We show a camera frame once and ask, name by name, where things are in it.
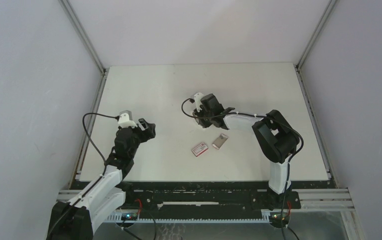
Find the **cardboard staple box tray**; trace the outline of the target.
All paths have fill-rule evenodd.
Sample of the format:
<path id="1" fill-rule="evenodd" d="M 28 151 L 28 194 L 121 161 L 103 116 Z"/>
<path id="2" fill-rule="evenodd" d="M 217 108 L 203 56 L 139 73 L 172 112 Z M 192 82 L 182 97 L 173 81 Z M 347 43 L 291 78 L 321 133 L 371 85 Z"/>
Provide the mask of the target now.
<path id="1" fill-rule="evenodd" d="M 223 133 L 221 133 L 212 143 L 212 146 L 216 149 L 219 150 L 224 143 L 229 139 L 229 137 Z"/>

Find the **red white staple box sleeve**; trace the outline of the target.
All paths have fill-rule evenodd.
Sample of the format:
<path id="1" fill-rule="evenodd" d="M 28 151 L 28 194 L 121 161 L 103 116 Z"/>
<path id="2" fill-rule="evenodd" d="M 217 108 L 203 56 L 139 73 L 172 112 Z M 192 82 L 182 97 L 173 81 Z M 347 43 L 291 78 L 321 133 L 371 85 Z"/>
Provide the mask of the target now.
<path id="1" fill-rule="evenodd" d="M 195 157 L 199 157 L 201 154 L 203 154 L 204 152 L 206 152 L 207 150 L 209 149 L 208 145 L 204 142 L 201 142 L 199 143 L 198 145 L 196 145 L 192 150 L 191 152 L 193 153 L 193 155 Z"/>

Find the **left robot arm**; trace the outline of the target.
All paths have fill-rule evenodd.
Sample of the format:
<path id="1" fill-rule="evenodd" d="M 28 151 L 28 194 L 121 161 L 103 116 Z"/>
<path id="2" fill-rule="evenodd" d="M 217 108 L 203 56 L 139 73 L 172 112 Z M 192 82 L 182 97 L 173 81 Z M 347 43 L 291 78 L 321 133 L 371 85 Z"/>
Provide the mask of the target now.
<path id="1" fill-rule="evenodd" d="M 132 169 L 140 144 L 155 138 L 156 125 L 143 118 L 116 120 L 119 127 L 103 172 L 77 195 L 53 206 L 46 239 L 91 240 L 115 209 L 134 205 L 135 194 L 118 185 Z"/>

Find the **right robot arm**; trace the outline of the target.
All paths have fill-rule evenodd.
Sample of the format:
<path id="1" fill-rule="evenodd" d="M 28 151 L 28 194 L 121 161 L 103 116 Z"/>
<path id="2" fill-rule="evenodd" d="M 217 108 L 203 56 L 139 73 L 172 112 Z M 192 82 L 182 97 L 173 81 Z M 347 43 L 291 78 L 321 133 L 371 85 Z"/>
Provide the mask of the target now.
<path id="1" fill-rule="evenodd" d="M 197 92 L 186 99 L 195 105 L 188 115 L 202 128 L 214 126 L 224 130 L 252 132 L 264 156 L 269 160 L 268 203 L 281 208 L 288 201 L 291 189 L 290 163 L 304 146 L 301 134 L 293 129 L 280 111 L 274 109 L 265 115 L 225 108 L 212 93 Z"/>

